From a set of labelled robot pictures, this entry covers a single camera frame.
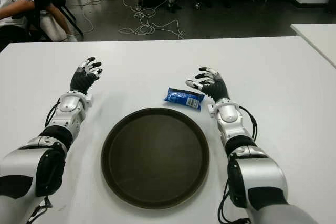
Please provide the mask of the robot right hand black silver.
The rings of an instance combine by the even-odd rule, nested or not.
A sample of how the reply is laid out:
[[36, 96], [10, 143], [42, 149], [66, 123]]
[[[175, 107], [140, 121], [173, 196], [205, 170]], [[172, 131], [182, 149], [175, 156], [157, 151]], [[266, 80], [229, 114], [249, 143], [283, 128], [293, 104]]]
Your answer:
[[215, 102], [220, 99], [229, 99], [227, 86], [220, 73], [210, 67], [200, 67], [200, 74], [196, 75], [195, 79], [203, 79], [196, 82], [195, 80], [186, 80], [186, 85], [203, 92], [205, 95], [212, 98]]

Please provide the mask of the robot left hand black silver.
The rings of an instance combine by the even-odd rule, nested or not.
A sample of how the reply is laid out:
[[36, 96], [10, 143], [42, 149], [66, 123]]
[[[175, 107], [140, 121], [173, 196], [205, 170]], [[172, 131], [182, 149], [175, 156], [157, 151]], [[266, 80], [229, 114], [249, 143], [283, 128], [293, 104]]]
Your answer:
[[95, 57], [90, 57], [78, 66], [70, 82], [70, 91], [86, 95], [92, 84], [100, 78], [103, 72], [102, 63], [95, 60]]

